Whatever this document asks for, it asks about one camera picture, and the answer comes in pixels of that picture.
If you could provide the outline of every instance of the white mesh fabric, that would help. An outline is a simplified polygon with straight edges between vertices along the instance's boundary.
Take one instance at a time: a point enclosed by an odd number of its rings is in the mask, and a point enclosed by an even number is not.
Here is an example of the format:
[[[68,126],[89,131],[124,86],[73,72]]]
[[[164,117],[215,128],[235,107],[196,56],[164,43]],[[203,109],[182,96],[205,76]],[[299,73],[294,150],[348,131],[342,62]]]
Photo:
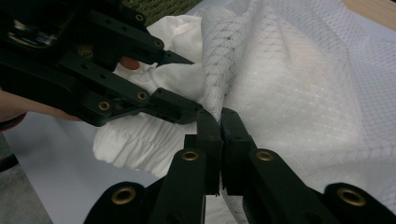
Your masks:
[[[364,33],[340,0],[234,0],[200,15],[205,108],[237,111],[309,187],[353,184],[396,212],[395,42]]]

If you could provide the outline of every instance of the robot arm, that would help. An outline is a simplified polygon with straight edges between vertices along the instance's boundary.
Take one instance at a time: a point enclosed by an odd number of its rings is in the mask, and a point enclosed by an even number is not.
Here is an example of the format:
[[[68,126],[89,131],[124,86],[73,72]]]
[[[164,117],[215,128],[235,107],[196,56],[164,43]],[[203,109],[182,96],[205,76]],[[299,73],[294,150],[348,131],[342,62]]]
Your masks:
[[[3,90],[95,126],[139,112],[179,124],[195,120],[202,106],[194,101],[165,89],[150,95],[112,73],[121,56],[158,66],[192,63],[165,51],[163,42],[144,26],[144,15],[115,0],[59,2],[62,12],[40,27],[28,27],[25,34],[13,32],[15,18],[0,14]],[[93,58],[76,51],[77,44],[86,43],[94,45]]]

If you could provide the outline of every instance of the gray floor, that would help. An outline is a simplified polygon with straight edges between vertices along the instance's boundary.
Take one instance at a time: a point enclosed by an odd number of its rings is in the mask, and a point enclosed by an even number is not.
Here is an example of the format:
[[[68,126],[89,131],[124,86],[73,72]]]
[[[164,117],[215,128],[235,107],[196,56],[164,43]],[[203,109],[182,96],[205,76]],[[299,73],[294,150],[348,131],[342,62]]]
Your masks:
[[[6,139],[0,134],[0,158],[11,153]],[[19,165],[0,173],[0,223],[52,223]]]

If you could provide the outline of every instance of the white fabric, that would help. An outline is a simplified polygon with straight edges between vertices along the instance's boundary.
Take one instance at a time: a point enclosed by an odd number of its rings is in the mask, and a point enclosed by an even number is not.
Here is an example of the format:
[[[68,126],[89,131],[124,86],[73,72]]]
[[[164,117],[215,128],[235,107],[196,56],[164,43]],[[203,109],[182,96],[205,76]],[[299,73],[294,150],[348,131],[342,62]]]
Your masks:
[[[396,43],[364,33],[340,0],[233,0],[200,16],[202,42],[199,18],[166,18],[150,29],[198,64],[150,68],[129,79],[202,102],[216,119],[230,107],[257,146],[279,153],[309,187],[346,182],[395,212]],[[202,65],[194,57],[200,47]],[[194,133],[194,124],[118,119],[100,129],[94,152],[161,176],[185,133]],[[246,221],[240,200],[226,199]]]

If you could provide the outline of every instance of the finger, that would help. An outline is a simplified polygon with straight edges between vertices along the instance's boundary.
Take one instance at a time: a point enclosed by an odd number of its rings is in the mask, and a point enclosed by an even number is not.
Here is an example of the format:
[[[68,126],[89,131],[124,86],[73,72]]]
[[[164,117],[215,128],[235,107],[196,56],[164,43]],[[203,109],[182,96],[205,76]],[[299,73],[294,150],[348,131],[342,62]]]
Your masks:
[[[60,109],[48,105],[43,105],[6,91],[0,92],[0,100],[1,113],[8,114],[9,116],[14,115],[15,117],[17,117],[20,114],[32,111],[36,113],[51,115],[55,118],[60,119],[80,120],[77,117],[68,115]]]
[[[140,63],[137,60],[125,56],[121,57],[120,64],[130,70],[136,70],[140,67]]]

